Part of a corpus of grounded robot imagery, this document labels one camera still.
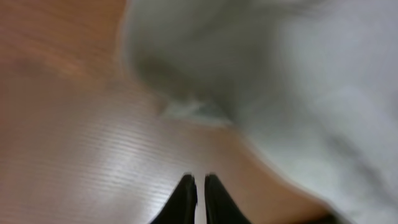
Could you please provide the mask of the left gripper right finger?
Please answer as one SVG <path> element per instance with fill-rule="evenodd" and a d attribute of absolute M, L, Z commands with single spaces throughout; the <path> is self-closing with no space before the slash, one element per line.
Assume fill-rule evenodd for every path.
<path fill-rule="evenodd" d="M 207 224 L 251 224 L 215 174 L 205 177 Z"/>

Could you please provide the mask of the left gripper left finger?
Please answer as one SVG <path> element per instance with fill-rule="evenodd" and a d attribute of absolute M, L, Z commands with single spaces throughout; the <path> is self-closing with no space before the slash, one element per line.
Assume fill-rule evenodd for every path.
<path fill-rule="evenodd" d="M 197 200 L 195 178 L 184 174 L 150 224 L 194 224 Z"/>

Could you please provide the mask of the khaki green shorts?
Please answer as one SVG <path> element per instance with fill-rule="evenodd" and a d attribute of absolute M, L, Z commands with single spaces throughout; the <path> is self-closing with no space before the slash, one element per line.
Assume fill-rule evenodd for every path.
<path fill-rule="evenodd" d="M 346 221 L 397 222 L 396 1 L 128 1 L 122 39 L 164 115 L 234 126 Z"/>

